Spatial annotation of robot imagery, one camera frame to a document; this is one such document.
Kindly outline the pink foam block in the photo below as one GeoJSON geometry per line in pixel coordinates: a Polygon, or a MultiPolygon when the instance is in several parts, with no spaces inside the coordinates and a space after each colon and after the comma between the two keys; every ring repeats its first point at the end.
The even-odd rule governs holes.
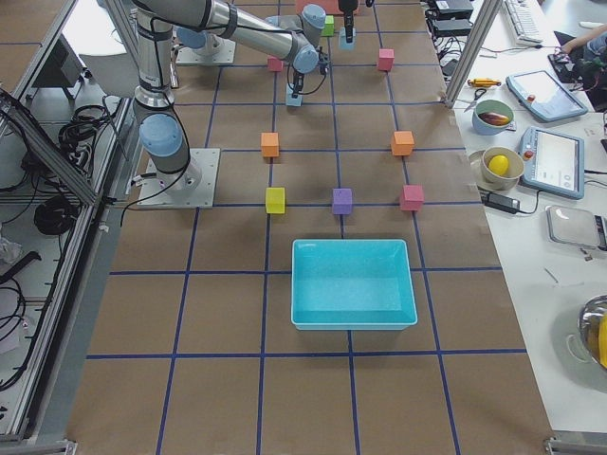
{"type": "Polygon", "coordinates": [[[418,211],[425,202],[421,185],[404,185],[399,195],[399,206],[402,211],[418,211]]]}
{"type": "Polygon", "coordinates": [[[274,56],[267,56],[267,70],[270,72],[280,73],[284,69],[284,62],[274,56]]]}
{"type": "Polygon", "coordinates": [[[390,72],[395,62],[395,51],[392,48],[380,48],[377,54],[377,70],[390,72]]]}

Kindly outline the yellow foam block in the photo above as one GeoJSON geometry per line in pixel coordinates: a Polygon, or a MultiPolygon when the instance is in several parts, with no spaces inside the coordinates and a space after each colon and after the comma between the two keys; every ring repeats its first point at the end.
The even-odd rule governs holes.
{"type": "Polygon", "coordinates": [[[285,188],[266,188],[265,208],[267,214],[285,214],[285,188]]]}

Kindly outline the beige bowl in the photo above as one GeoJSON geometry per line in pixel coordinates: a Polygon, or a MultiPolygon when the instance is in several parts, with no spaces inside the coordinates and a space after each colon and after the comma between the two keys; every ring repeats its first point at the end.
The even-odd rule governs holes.
{"type": "Polygon", "coordinates": [[[524,161],[505,147],[492,147],[482,152],[481,182],[490,191],[506,191],[517,185],[524,173],[524,161]]]}

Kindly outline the blue teach pendant far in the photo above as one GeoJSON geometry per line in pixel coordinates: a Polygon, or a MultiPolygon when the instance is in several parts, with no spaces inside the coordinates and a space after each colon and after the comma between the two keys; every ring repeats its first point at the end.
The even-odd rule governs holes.
{"type": "Polygon", "coordinates": [[[588,112],[568,88],[545,70],[507,76],[506,86],[522,106],[542,122],[579,117],[588,112]]]}

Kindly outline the scissors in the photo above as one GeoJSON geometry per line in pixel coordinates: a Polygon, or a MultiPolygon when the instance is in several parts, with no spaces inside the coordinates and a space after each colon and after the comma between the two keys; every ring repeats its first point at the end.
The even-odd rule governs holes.
{"type": "Polygon", "coordinates": [[[470,102],[470,104],[465,109],[465,111],[467,112],[467,111],[470,111],[473,108],[475,108],[479,99],[481,99],[486,94],[486,92],[487,92],[487,89],[485,87],[476,88],[474,91],[473,100],[470,102]]]}

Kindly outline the grey kitchen scale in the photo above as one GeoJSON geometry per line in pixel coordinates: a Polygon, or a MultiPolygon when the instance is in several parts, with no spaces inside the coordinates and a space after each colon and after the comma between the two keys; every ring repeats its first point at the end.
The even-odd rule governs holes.
{"type": "Polygon", "coordinates": [[[590,249],[606,250],[606,218],[586,209],[549,206],[548,234],[552,241],[590,249]]]}

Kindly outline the yellow lemon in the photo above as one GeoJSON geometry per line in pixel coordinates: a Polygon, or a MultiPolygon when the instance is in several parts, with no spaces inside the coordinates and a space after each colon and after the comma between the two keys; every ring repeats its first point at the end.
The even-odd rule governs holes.
{"type": "Polygon", "coordinates": [[[487,163],[487,168],[498,176],[505,176],[509,169],[509,159],[506,155],[494,155],[487,163]]]}

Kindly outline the orange foam block right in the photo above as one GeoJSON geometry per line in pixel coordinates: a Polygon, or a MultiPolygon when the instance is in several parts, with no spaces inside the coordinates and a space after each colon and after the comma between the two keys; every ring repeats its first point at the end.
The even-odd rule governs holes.
{"type": "Polygon", "coordinates": [[[414,150],[414,134],[411,131],[394,131],[391,136],[391,152],[394,156],[408,156],[414,150]]]}

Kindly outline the blue teach pendant near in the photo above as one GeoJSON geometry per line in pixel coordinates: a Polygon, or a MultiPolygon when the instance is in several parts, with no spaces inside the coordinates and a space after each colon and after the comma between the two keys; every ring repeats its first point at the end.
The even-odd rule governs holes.
{"type": "Polygon", "coordinates": [[[529,127],[520,140],[521,185],[561,197],[584,196],[585,143],[580,137],[529,127]]]}

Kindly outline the orange foam block left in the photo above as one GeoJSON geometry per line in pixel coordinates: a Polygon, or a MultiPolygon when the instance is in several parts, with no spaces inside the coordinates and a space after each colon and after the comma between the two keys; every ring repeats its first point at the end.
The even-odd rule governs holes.
{"type": "Polygon", "coordinates": [[[260,148],[263,157],[278,157],[280,155],[279,134],[276,132],[263,132],[260,138],[260,148]]]}

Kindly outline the lime green foam block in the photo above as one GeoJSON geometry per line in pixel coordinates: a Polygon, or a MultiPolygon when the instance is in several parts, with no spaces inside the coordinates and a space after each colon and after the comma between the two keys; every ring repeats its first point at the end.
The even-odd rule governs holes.
{"type": "Polygon", "coordinates": [[[324,20],[324,27],[322,30],[322,37],[332,37],[335,33],[335,17],[333,15],[326,15],[324,20]]]}

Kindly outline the white keyboard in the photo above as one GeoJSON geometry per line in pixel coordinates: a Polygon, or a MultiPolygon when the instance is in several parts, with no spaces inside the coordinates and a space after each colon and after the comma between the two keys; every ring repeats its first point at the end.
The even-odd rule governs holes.
{"type": "Polygon", "coordinates": [[[517,45],[534,46],[543,42],[543,36],[536,26],[531,8],[526,1],[504,0],[502,6],[506,15],[506,24],[517,45]]]}

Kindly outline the blue teach pendant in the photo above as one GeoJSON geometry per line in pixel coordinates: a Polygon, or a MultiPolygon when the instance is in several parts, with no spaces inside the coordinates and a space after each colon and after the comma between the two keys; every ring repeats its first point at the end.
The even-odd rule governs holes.
{"type": "Polygon", "coordinates": [[[522,106],[542,122],[579,117],[588,112],[568,88],[545,70],[507,76],[506,86],[522,106]]]}
{"type": "Polygon", "coordinates": [[[580,137],[529,127],[520,140],[521,185],[561,197],[584,196],[585,143],[580,137]]]}

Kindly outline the purple foam block near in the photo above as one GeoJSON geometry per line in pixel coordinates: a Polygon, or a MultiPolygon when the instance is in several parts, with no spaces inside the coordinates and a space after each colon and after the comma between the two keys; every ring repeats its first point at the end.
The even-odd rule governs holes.
{"type": "Polygon", "coordinates": [[[335,188],[332,194],[332,213],[349,215],[353,211],[353,191],[349,188],[335,188]]]}

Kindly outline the pink foam block far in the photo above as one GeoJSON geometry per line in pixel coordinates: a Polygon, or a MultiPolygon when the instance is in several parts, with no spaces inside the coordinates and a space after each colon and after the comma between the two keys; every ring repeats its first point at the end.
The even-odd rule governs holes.
{"type": "Polygon", "coordinates": [[[390,72],[395,62],[395,51],[392,48],[380,48],[377,54],[377,70],[390,72]]]}

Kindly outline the metal bowl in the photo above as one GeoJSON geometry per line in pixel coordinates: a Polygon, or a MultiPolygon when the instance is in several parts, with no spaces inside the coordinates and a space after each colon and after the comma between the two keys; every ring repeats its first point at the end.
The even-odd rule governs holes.
{"type": "Polygon", "coordinates": [[[579,310],[577,332],[568,335],[565,346],[581,363],[593,363],[606,371],[606,296],[588,300],[579,310]]]}

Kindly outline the orange foam block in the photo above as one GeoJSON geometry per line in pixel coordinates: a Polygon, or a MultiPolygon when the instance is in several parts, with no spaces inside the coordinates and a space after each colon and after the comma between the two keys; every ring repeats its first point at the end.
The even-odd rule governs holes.
{"type": "Polygon", "coordinates": [[[391,136],[391,152],[394,156],[408,156],[414,150],[414,134],[411,131],[394,131],[391,136]]]}
{"type": "Polygon", "coordinates": [[[260,138],[260,148],[263,157],[278,157],[280,155],[279,134],[276,132],[263,132],[260,138]]]}

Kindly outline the pink foam block near right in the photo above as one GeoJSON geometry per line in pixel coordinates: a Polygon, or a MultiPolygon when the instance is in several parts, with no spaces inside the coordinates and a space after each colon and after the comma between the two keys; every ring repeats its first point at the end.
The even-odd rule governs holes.
{"type": "Polygon", "coordinates": [[[404,185],[399,195],[399,206],[402,211],[418,211],[425,202],[421,185],[404,185]]]}

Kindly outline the black power adapter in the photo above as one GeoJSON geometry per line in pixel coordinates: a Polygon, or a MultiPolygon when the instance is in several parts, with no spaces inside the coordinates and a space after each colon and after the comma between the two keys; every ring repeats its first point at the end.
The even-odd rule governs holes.
{"type": "Polygon", "coordinates": [[[517,214],[520,212],[520,201],[518,199],[492,191],[483,194],[481,199],[486,207],[510,214],[517,214]]]}

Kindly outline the yellow orange tool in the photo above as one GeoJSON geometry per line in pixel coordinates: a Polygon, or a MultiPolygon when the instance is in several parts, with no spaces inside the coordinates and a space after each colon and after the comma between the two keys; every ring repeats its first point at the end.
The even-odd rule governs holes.
{"type": "Polygon", "coordinates": [[[473,78],[467,80],[467,84],[474,88],[489,88],[493,86],[501,86],[502,82],[491,78],[473,78]]]}

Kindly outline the aluminium frame post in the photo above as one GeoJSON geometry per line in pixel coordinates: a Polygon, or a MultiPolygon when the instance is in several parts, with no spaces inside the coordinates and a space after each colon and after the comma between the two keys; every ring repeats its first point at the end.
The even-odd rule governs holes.
{"type": "Polygon", "coordinates": [[[451,76],[443,99],[446,107],[452,108],[455,104],[501,5],[501,0],[485,0],[478,9],[459,63],[451,76]]]}

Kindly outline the turquoise plastic tray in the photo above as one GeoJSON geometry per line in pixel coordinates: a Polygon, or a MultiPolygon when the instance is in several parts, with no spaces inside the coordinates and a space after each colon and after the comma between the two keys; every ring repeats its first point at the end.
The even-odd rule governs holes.
{"type": "Polygon", "coordinates": [[[402,239],[292,244],[291,321],[299,330],[400,331],[418,322],[402,239]]]}

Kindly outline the green bowl with fruit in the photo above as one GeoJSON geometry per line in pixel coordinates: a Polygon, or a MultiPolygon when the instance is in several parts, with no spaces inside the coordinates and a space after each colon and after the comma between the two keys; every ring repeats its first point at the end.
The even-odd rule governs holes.
{"type": "Polygon", "coordinates": [[[495,136],[513,121],[512,109],[499,100],[484,100],[476,104],[472,114],[472,128],[481,136],[495,136]]]}

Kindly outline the light blue foam block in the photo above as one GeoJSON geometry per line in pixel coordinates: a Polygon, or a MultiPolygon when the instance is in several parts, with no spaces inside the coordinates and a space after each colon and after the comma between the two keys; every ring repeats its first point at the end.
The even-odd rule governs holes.
{"type": "Polygon", "coordinates": [[[352,40],[347,41],[346,29],[342,27],[339,32],[339,48],[343,50],[353,50],[356,45],[356,31],[352,32],[352,40]]]}
{"type": "Polygon", "coordinates": [[[289,107],[300,107],[303,103],[303,95],[295,93],[288,85],[285,88],[285,105],[289,107]]]}

